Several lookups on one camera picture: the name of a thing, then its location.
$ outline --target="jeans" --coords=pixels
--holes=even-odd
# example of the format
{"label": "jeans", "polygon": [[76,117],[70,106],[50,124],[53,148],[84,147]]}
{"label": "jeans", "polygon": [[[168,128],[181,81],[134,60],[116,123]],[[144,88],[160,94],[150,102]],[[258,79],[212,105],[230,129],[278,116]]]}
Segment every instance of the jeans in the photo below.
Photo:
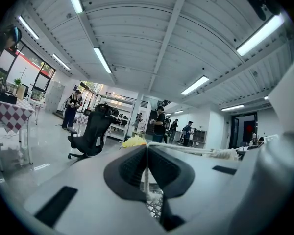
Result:
{"label": "jeans", "polygon": [[153,134],[153,136],[152,136],[152,141],[153,141],[153,142],[162,143],[163,135],[164,135],[164,134],[161,134],[161,135]]}
{"label": "jeans", "polygon": [[188,141],[189,141],[190,139],[186,139],[186,138],[184,138],[184,143],[183,143],[183,146],[187,146],[188,145]]}
{"label": "jeans", "polygon": [[176,131],[175,130],[171,130],[171,136],[169,138],[169,142],[174,141],[175,134],[176,134]]}
{"label": "jeans", "polygon": [[71,108],[70,106],[68,106],[65,111],[65,114],[64,114],[62,128],[67,128],[67,126],[73,127],[73,121],[75,118],[75,114],[76,114],[75,108]]}

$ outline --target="black office chair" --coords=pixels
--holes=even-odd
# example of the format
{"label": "black office chair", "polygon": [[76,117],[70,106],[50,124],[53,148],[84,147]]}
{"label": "black office chair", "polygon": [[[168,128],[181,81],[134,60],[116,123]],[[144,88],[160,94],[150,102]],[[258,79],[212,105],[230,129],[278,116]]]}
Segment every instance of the black office chair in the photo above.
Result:
{"label": "black office chair", "polygon": [[25,85],[25,84],[22,84],[22,85],[24,85],[26,87],[23,97],[27,97],[27,95],[28,95],[28,86]]}
{"label": "black office chair", "polygon": [[68,131],[71,136],[68,136],[68,140],[71,142],[71,147],[78,149],[83,155],[77,155],[69,153],[68,158],[71,156],[77,157],[78,160],[92,157],[102,151],[103,148],[103,136],[110,124],[115,122],[115,119],[111,116],[111,107],[105,104],[99,104],[94,112],[91,112],[88,117],[87,126],[83,136],[74,137],[77,134],[73,128],[68,127]]}

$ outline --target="man in black shirt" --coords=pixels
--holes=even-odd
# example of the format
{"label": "man in black shirt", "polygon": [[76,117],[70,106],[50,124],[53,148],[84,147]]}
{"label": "man in black shirt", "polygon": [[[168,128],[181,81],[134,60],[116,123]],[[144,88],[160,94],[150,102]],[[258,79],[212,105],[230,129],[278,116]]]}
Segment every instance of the man in black shirt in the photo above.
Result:
{"label": "man in black shirt", "polygon": [[157,109],[157,113],[158,113],[158,118],[156,121],[153,121],[153,136],[152,136],[152,141],[153,142],[158,142],[161,143],[162,142],[162,138],[166,132],[165,127],[163,126],[163,122],[165,120],[165,114],[163,113],[164,109],[162,106],[159,106]]}
{"label": "man in black shirt", "polygon": [[184,143],[183,143],[183,145],[184,146],[187,146],[188,145],[188,141],[190,140],[190,135],[192,134],[192,131],[191,131],[191,126],[192,126],[192,121],[189,121],[188,122],[188,125],[186,125],[185,127],[184,127],[184,131],[183,131],[183,133],[184,133]]}
{"label": "man in black shirt", "polygon": [[175,134],[176,134],[176,128],[178,127],[177,125],[177,122],[178,122],[178,119],[176,119],[172,125],[171,125],[171,135],[170,135],[170,138],[169,138],[169,142],[172,142],[174,140],[174,137],[175,137]]}

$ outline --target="chair armrest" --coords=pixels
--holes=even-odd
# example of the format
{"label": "chair armrest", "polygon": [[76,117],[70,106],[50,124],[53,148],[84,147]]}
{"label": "chair armrest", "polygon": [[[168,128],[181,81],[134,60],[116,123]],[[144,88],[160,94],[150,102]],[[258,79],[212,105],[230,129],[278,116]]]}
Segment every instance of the chair armrest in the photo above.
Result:
{"label": "chair armrest", "polygon": [[71,134],[77,134],[77,131],[74,130],[72,127],[68,127],[67,129]]}

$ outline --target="headphones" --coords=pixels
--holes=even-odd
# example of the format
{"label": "headphones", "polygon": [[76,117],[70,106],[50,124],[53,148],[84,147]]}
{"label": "headphones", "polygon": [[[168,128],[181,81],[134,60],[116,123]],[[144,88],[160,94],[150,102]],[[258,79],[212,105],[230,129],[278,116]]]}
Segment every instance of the headphones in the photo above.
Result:
{"label": "headphones", "polygon": [[16,26],[12,26],[12,28],[9,30],[8,33],[9,33],[9,35],[12,35],[13,41],[15,42],[15,45],[11,46],[10,48],[12,50],[16,51],[16,49],[17,49],[16,46],[22,38],[22,33]]}

